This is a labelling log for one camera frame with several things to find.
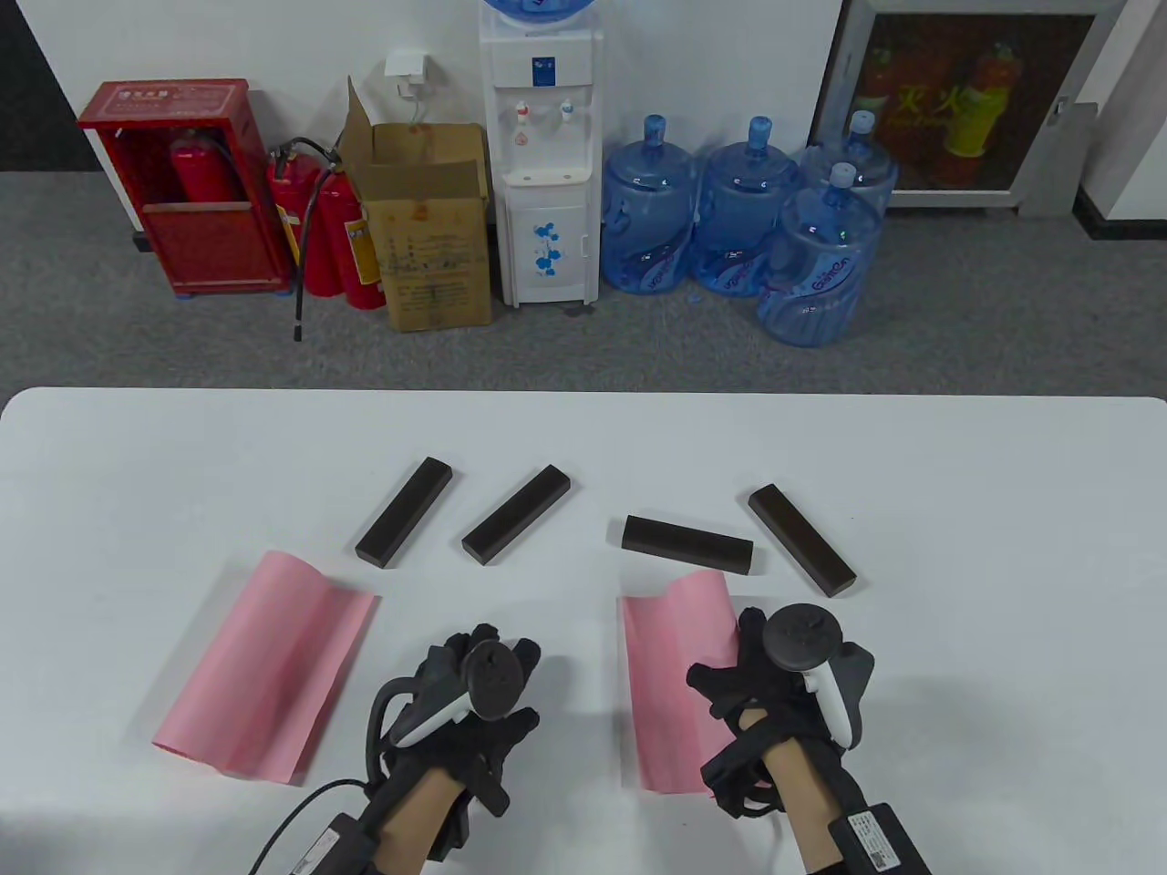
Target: pink paper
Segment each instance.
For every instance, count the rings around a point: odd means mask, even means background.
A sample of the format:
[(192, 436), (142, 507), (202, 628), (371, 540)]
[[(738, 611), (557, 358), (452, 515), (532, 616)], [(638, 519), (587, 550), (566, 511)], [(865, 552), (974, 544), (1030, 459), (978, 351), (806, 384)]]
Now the pink paper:
[(236, 777), (303, 777), (377, 597), (268, 553), (154, 744)]
[(721, 572), (676, 581), (659, 598), (624, 598), (624, 639), (641, 783), (657, 793), (708, 793), (701, 766), (733, 741), (685, 684), (693, 663), (738, 663), (738, 620)]

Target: black glove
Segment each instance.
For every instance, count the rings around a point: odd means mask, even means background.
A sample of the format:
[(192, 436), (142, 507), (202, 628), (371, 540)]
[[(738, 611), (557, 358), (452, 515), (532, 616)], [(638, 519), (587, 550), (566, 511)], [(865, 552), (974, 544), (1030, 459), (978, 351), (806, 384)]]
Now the black glove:
[[(766, 615), (747, 608), (738, 621), (738, 665), (711, 668), (697, 664), (689, 670), (689, 686), (710, 700), (710, 714), (725, 720), (736, 736), (701, 768), (701, 778), (731, 817), (785, 811), (762, 757), (782, 742), (798, 738), (844, 810), (857, 803), (864, 807), (862, 791), (843, 768), (843, 748), (832, 741), (818, 701), (806, 692), (802, 676), (780, 668), (767, 656), (764, 626)], [(754, 709), (764, 710), (767, 716), (742, 732), (742, 714)]]
[[(510, 751), (539, 724), (539, 715), (532, 708), (523, 708), (495, 721), (487, 721), (477, 714), (467, 715), (459, 723), (447, 723), (428, 737), (408, 748), (397, 748), (390, 742), (390, 734), (382, 735), (385, 709), (389, 700), (401, 693), (417, 695), (435, 677), (449, 677), (463, 668), (467, 657), (483, 643), (498, 642), (498, 630), (480, 625), (470, 635), (460, 634), (449, 638), (442, 648), (431, 648), (429, 656), (418, 666), (411, 679), (391, 681), (383, 687), (373, 705), (369, 726), (368, 756), (370, 758), (370, 782), (366, 793), (375, 800), (366, 812), (370, 822), (379, 824), (391, 813), (405, 794), (417, 785), (431, 769), (445, 770), (466, 790), (450, 810), (429, 859), (442, 861), (454, 848), (466, 845), (469, 836), (470, 800), (477, 797), (495, 817), (502, 817), (510, 805), (510, 797), (503, 790), (501, 779), (503, 762)], [(522, 668), (522, 685), (525, 687), (531, 672), (539, 663), (539, 645), (523, 638), (513, 653)], [(398, 720), (405, 718), (413, 704), (406, 705)], [(396, 788), (385, 790), (389, 783)], [(375, 797), (380, 796), (377, 804)]]

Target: white water dispenser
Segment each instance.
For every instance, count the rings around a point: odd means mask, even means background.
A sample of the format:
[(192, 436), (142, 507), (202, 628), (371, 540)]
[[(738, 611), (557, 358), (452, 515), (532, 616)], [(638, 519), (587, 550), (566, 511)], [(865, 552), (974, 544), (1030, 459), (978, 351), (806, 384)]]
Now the white water dispenser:
[(593, 0), (481, 5), (506, 303), (600, 294), (603, 32)]

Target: red fire extinguisher cabinet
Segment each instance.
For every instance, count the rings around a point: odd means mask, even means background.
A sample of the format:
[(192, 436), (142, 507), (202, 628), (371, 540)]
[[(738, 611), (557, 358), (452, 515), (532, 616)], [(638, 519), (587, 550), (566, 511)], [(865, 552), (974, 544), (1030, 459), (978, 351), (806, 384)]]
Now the red fire extinguisher cabinet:
[(100, 138), (175, 294), (288, 288), (245, 79), (106, 82), (78, 124)]

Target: label on device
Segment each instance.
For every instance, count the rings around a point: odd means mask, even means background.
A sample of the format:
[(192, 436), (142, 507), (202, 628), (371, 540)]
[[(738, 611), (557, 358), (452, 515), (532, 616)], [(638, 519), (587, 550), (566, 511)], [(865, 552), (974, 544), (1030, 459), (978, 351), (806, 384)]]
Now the label on device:
[(748, 261), (735, 264), (727, 271), (722, 271), (713, 285), (727, 295), (746, 296), (749, 294), (749, 284), (754, 280), (754, 274), (762, 265), (762, 257), (754, 256)]
[(362, 286), (371, 286), (380, 281), (380, 266), (377, 264), (377, 250), (373, 249), (369, 235), (369, 223), (363, 218), (344, 223), (344, 233), (352, 250), (352, 264), (357, 266), (357, 275)]
[(320, 861), (328, 856), (328, 852), (341, 840), (341, 834), (335, 830), (324, 830), (316, 844), (308, 848), (308, 853), (292, 869), (292, 875), (312, 875), (320, 866)]
[(671, 287), (677, 280), (677, 265), (682, 254), (680, 251), (670, 252), (654, 265), (641, 280), (641, 292), (656, 292), (659, 288)]
[(852, 814), (847, 818), (847, 822), (851, 824), (852, 832), (859, 839), (859, 844), (864, 846), (864, 850), (867, 852), (867, 859), (872, 861), (875, 872), (888, 872), (902, 864), (874, 814), (869, 811)]
[(838, 288), (854, 273), (859, 259), (853, 254), (832, 256), (823, 253), (815, 261), (810, 275), (791, 289), (792, 298), (819, 295)]
[(292, 247), (292, 257), (295, 258), (295, 262), (300, 264), (300, 243), (295, 239), (295, 231), (292, 226), (300, 225), (300, 217), (288, 212), (279, 204), (275, 204), (275, 211), (280, 214), (280, 223), (284, 225), (284, 233), (288, 236), (288, 246)]

